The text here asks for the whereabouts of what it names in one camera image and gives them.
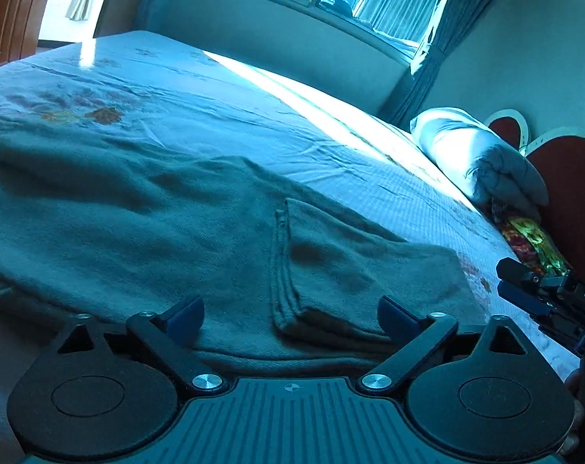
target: pillow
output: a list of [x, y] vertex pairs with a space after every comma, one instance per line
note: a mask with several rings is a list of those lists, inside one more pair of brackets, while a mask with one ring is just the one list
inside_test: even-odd
[[458, 108], [432, 108], [411, 120], [417, 146], [476, 206], [494, 197], [540, 220], [548, 203], [533, 165], [488, 127]]

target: folded towel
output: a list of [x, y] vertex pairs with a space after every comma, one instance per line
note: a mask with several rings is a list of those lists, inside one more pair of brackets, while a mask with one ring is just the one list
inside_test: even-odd
[[282, 333], [351, 353], [392, 354], [377, 321], [383, 295], [421, 315], [483, 322], [451, 249], [363, 232], [292, 198], [276, 217], [271, 303]]
[[[199, 294], [206, 318], [193, 349], [222, 373], [361, 374], [386, 358], [381, 339], [375, 349], [336, 348], [294, 339], [273, 324], [273, 230], [287, 198], [324, 212], [316, 224], [324, 230], [321, 243], [338, 243], [326, 238], [341, 229], [325, 228], [328, 218], [359, 230], [360, 238], [401, 241], [244, 158], [192, 159], [87, 131], [0, 119], [0, 310], [58, 330], [75, 313], [122, 322]], [[382, 256], [372, 242], [357, 255]], [[319, 268], [328, 266], [325, 260]], [[324, 285], [322, 279], [331, 278], [316, 274], [316, 284]], [[459, 283], [475, 321], [482, 309], [471, 306], [474, 296]], [[350, 315], [351, 328], [379, 331], [370, 321], [381, 291], [373, 292], [374, 302], [367, 296], [364, 321]]]

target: red headboard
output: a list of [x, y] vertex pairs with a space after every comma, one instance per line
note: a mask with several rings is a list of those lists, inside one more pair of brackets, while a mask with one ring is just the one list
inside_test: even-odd
[[585, 282], [585, 130], [562, 127], [526, 149], [548, 187], [542, 226]]
[[503, 141], [516, 150], [521, 150], [529, 143], [529, 126], [519, 111], [501, 110], [491, 114], [483, 125], [494, 131]]

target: bedsheet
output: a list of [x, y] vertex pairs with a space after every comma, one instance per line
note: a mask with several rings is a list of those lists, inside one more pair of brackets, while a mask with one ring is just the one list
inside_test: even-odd
[[1, 67], [0, 114], [203, 158], [250, 158], [411, 242], [454, 249], [488, 316], [514, 319], [563, 378], [578, 366], [575, 356], [498, 297], [496, 263], [515, 255], [410, 135], [322, 92], [134, 31]]

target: metal screw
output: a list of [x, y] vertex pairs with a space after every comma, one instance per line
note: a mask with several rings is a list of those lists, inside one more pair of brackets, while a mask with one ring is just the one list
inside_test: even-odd
[[223, 384], [223, 380], [219, 375], [204, 373], [203, 375], [194, 377], [191, 383], [194, 385], [194, 387], [202, 389], [203, 391], [212, 391], [213, 389], [217, 389], [217, 387], [221, 386]]
[[391, 379], [387, 375], [373, 373], [364, 376], [361, 379], [361, 383], [368, 389], [380, 390], [389, 387], [391, 385]]

